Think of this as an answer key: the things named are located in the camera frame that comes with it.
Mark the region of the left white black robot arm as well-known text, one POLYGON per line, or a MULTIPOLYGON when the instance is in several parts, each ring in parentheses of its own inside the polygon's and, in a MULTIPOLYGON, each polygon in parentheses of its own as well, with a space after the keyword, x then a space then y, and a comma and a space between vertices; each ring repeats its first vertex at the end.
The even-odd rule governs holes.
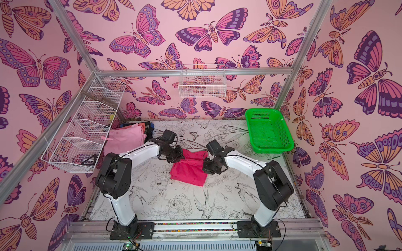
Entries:
POLYGON ((184 159, 183 149, 173 145, 177 134, 165 130, 157 138, 152 138, 144 145, 121 154, 105 155, 96 180, 101 194, 109 200, 115 213, 113 228, 108 230, 111 240, 126 239, 134 242, 135 238, 144 236, 151 239, 154 226, 142 226, 129 200, 131 172, 134 167, 155 157, 165 157, 168 163, 177 163, 184 159))

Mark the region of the magenta t-shirt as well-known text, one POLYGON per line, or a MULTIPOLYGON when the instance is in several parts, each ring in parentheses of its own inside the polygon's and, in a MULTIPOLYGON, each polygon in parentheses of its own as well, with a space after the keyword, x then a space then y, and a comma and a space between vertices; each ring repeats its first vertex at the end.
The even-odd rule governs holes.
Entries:
POLYGON ((203 163, 206 155, 206 151, 191 152, 184 149, 184 159, 174 163, 171 168, 171 179, 203 187, 207 178, 207 174, 203 171, 203 163))

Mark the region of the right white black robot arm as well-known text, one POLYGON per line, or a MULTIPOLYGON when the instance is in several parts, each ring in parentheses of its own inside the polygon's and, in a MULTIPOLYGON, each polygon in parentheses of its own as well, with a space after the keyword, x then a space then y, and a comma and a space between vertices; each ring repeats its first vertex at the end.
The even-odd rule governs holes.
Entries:
POLYGON ((216 140, 206 145, 208 155, 203 160, 203 172, 220 175, 230 168, 254 180, 260 206, 251 220, 237 223, 239 237, 273 237, 274 218, 282 204, 286 204, 294 188, 277 161, 264 163, 247 157, 233 147, 222 147, 216 140))

